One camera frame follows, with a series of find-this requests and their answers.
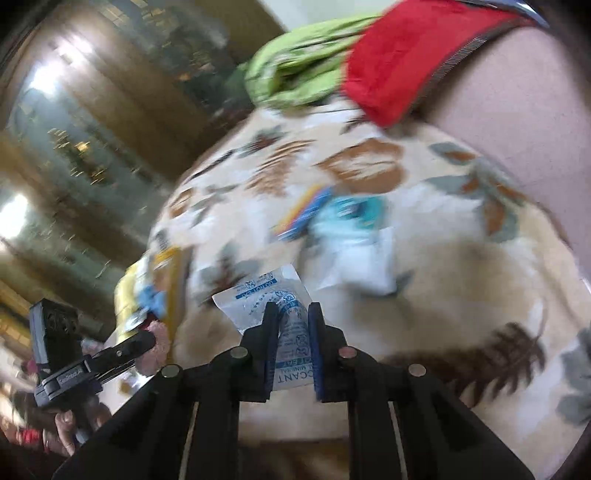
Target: screw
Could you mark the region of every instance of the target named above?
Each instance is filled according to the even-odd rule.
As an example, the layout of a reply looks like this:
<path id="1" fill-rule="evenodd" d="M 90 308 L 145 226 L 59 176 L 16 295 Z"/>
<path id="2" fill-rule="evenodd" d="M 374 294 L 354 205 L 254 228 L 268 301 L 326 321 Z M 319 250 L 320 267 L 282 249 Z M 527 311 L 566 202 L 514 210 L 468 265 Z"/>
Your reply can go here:
<path id="1" fill-rule="evenodd" d="M 230 350 L 230 356 L 235 359 L 242 359 L 248 356 L 248 350 L 243 346 L 235 346 Z"/>
<path id="2" fill-rule="evenodd" d="M 427 373 L 427 369 L 421 364 L 412 364 L 408 367 L 408 373 L 414 377 L 422 377 Z"/>
<path id="3" fill-rule="evenodd" d="M 160 374 L 164 378 L 174 378 L 180 373 L 180 371 L 181 371 L 181 368 L 178 365 L 170 364 L 170 365 L 165 365 L 164 367 L 162 367 Z"/>
<path id="4" fill-rule="evenodd" d="M 339 348 L 339 357 L 341 358 L 355 358 L 357 356 L 357 350 L 352 346 L 342 346 Z"/>

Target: desiccant packet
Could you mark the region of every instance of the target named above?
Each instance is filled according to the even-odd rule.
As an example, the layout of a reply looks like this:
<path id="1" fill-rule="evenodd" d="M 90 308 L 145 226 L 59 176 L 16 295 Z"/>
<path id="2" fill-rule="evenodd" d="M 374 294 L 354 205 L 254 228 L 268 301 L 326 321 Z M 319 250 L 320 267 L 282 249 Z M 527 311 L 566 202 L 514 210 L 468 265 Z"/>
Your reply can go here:
<path id="1" fill-rule="evenodd" d="M 245 280 L 215 294 L 213 301 L 240 333 L 262 323 L 267 302 L 277 304 L 279 339 L 273 390 L 286 390 L 314 381 L 308 338 L 311 299 L 293 265 Z"/>

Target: light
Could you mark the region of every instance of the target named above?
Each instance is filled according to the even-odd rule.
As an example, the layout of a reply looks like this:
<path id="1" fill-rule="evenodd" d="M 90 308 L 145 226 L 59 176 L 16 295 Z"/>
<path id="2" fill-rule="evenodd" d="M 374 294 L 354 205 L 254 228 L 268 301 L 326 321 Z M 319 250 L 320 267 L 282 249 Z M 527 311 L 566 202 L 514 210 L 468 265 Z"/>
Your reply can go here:
<path id="1" fill-rule="evenodd" d="M 70 42 L 65 41 L 57 49 L 57 54 L 69 65 L 80 63 L 84 60 L 84 55 Z"/>
<path id="2" fill-rule="evenodd" d="M 37 69 L 29 88 L 53 95 L 56 92 L 57 79 L 63 69 L 57 63 L 42 65 Z"/>
<path id="3" fill-rule="evenodd" d="M 82 53 L 92 53 L 92 47 L 90 44 L 77 35 L 72 37 L 72 44 Z"/>
<path id="4" fill-rule="evenodd" d="M 10 240 L 21 233 L 25 225 L 28 200 L 18 194 L 0 210 L 0 236 Z"/>

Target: red clothing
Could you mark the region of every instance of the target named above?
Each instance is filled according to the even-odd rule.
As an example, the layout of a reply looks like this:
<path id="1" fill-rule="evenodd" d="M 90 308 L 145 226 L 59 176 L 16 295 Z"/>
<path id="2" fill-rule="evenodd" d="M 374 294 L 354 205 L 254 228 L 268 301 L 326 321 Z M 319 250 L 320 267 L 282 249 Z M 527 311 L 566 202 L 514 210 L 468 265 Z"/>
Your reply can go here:
<path id="1" fill-rule="evenodd" d="M 405 0 L 353 47 L 343 89 L 371 120 L 388 127 L 409 111 L 433 74 L 466 44 L 530 24 L 511 12 L 454 0 Z"/>
<path id="2" fill-rule="evenodd" d="M 38 447 L 41 443 L 41 433 L 34 429 L 24 429 L 21 432 L 21 445 Z"/>

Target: floral blanket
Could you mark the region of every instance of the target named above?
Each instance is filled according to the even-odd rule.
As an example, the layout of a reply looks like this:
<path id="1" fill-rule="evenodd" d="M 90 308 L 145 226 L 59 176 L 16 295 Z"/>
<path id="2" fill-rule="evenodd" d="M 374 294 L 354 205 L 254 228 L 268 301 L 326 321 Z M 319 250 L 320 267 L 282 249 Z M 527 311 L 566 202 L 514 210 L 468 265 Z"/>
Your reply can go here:
<path id="1" fill-rule="evenodd" d="M 395 295 L 315 290 L 306 239 L 273 241 L 272 227 L 314 184 L 387 199 Z M 184 367 L 240 340 L 213 294 L 292 263 L 350 345 L 381 361 L 424 364 L 537 478 L 552 476 L 580 437 L 583 427 L 557 412 L 571 393 L 560 354 L 577 346 L 591 317 L 576 260 L 509 175 L 430 125 L 411 120 L 385 132 L 345 99 L 291 116 L 257 109 L 186 173 L 151 238 L 152 254 L 192 248 L 174 341 Z M 347 432 L 346 406 L 316 403 L 311 385 L 241 410 L 246 443 L 329 442 Z"/>

